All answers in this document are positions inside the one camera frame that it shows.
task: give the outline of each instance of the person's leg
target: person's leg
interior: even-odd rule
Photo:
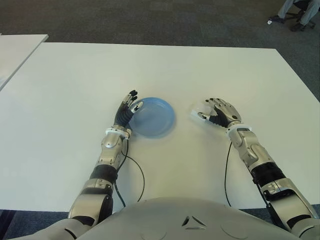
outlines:
[[[306,25],[309,21],[313,18],[314,15],[317,14],[320,8],[320,0],[311,0],[309,2],[308,8],[306,9],[305,13],[303,14],[300,23],[302,25]]]
[[[286,13],[288,12],[289,8],[292,7],[292,5],[296,2],[299,2],[300,0],[286,0],[282,7],[280,8],[278,12],[278,16],[282,19],[286,17]]]

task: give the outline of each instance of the table surface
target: table surface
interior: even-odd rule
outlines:
[[[0,35],[0,90],[47,38],[46,34]]]
[[[226,203],[225,131],[191,115],[217,97],[236,107],[310,203],[320,203],[319,102],[275,49],[45,42],[0,92],[0,209],[69,211],[132,89],[166,100],[176,114],[167,136],[130,139],[146,178],[142,199]],[[118,187],[128,204],[140,195],[142,177],[129,160]],[[234,148],[227,192],[235,208],[265,207]]]

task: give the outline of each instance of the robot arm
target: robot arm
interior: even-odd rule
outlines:
[[[89,180],[74,201],[68,215],[69,219],[76,219],[84,225],[94,227],[112,214],[113,185],[118,177],[121,151],[124,140],[128,141],[131,134],[130,129],[125,127],[143,105],[141,101],[132,105],[137,99],[137,94],[133,90],[124,98],[115,115],[114,125],[105,131],[100,157]]]
[[[138,98],[131,91],[118,108],[114,125],[105,131],[101,142],[101,154],[89,177],[75,199],[68,218],[36,232],[19,237],[19,240],[74,240],[112,214],[113,186],[121,166],[124,140],[129,141],[130,129],[125,127],[143,102],[132,103]]]
[[[198,115],[227,128],[226,134],[258,184],[274,224],[304,240],[320,239],[320,220],[293,182],[287,178],[251,128],[241,123],[237,110],[219,98],[206,100],[217,115]]]

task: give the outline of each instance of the gray carpet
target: gray carpet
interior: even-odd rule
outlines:
[[[267,25],[283,2],[0,0],[0,32],[49,34],[48,42],[273,48],[319,100],[320,14],[304,32],[290,32],[294,20]]]

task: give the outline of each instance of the wire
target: wire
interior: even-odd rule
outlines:
[[[138,201],[136,201],[137,203],[141,200],[144,192],[145,192],[145,185],[146,185],[146,179],[145,179],[145,175],[144,175],[144,171],[142,170],[142,168],[140,167],[139,163],[136,162],[136,160],[134,160],[132,157],[127,156],[128,159],[131,159],[140,169],[142,178],[143,178],[143,186],[142,186],[142,192],[140,194],[140,197],[138,198]]]
[[[227,194],[227,187],[226,187],[226,181],[227,181],[227,169],[228,169],[228,161],[229,161],[229,154],[230,154],[230,149],[231,149],[232,142],[230,143],[229,150],[228,150],[228,155],[226,157],[226,162],[225,162],[225,172],[224,172],[224,193],[225,193],[225,198],[231,207],[231,204],[229,202],[228,194]]]
[[[124,155],[124,159],[123,161],[121,162],[120,166],[118,167],[118,169],[116,170],[116,172],[118,173],[120,168],[123,166],[123,164],[125,163],[127,157],[128,157],[128,152],[129,152],[129,140],[127,139],[126,140],[126,151],[125,151],[125,155],[123,154],[123,152],[121,152],[123,155]],[[116,194],[118,195],[123,207],[125,208],[126,207],[126,203],[124,201],[124,199],[122,198],[120,192],[119,192],[119,189],[118,189],[118,186],[117,186],[117,180],[114,181],[114,189],[116,191]]]
[[[114,189],[115,189],[116,194],[118,195],[123,207],[125,208],[126,207],[126,203],[125,203],[124,199],[122,198],[122,196],[121,196],[121,194],[119,192],[119,189],[118,189],[118,186],[117,186],[117,181],[114,181]]]

